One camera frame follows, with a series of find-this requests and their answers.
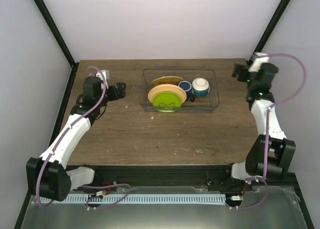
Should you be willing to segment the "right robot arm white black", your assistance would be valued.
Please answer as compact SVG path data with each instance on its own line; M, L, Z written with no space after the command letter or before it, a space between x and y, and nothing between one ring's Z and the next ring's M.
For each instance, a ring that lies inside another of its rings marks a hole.
M229 191L240 185L240 180L264 181L285 178L293 159L296 144L287 139L280 127L275 99L270 89L279 69L274 64L262 62L258 66L236 63L232 77L247 84L246 102L258 132L244 162L234 163L231 172L222 177L223 187Z

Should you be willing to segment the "plain cream orange plate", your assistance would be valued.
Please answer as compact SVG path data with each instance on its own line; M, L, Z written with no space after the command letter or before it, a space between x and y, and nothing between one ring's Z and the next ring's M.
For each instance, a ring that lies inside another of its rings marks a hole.
M177 96L179 96L181 103L184 103L187 99L186 92L179 86L174 84L160 84L155 87L153 87L147 95L148 100L152 103L155 97L163 92L170 92L175 93Z

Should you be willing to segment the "black wire dish rack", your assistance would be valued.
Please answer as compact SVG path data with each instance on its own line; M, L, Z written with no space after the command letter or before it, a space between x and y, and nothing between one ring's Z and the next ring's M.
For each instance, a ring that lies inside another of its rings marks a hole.
M209 82L209 93L204 97L196 97L195 101L185 101L175 112L195 113L212 112L220 104L217 90L216 74L212 69L200 68L148 68L142 71L140 105L145 111L156 112L153 103L148 100L148 93L154 87L152 81L163 76L177 76L192 84L195 78L205 78Z

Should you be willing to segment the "teal and white bowl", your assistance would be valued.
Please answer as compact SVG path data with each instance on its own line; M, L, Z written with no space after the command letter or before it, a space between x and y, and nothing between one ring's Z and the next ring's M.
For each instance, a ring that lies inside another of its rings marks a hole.
M196 97L205 97L210 91L209 82L203 77L197 77L192 81L192 92Z

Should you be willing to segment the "small lime green plate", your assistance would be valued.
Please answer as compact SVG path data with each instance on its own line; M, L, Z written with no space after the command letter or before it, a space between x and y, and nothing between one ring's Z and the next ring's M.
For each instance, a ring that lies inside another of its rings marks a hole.
M174 92L161 92L155 96L152 105L159 112L175 112L182 105L181 98Z

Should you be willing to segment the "yellow woven bamboo plate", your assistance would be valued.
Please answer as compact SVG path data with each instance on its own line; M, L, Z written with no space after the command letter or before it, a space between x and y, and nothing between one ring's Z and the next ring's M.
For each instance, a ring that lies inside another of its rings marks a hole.
M171 85L178 85L184 79L179 76L162 76L159 78L154 79L151 84L153 87L163 85L163 84L171 84Z

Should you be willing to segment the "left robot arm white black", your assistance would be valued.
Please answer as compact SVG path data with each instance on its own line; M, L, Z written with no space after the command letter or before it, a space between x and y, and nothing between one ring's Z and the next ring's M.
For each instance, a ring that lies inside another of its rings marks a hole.
M102 116L101 108L124 98L126 87L124 82L108 85L101 73L85 78L82 93L61 132L40 157L31 157L26 163L27 184L34 196L61 202L79 187L86 186L91 191L101 187L102 178L93 169L80 166L67 171L66 168L80 139Z

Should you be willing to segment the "dark blue enamel mug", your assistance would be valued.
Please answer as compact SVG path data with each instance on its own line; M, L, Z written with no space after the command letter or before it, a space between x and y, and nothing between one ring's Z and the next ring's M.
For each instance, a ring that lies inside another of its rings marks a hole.
M192 84L189 81L183 80L179 82L178 86L184 90L186 93L186 101L187 102L194 102L195 101L195 95L193 93Z

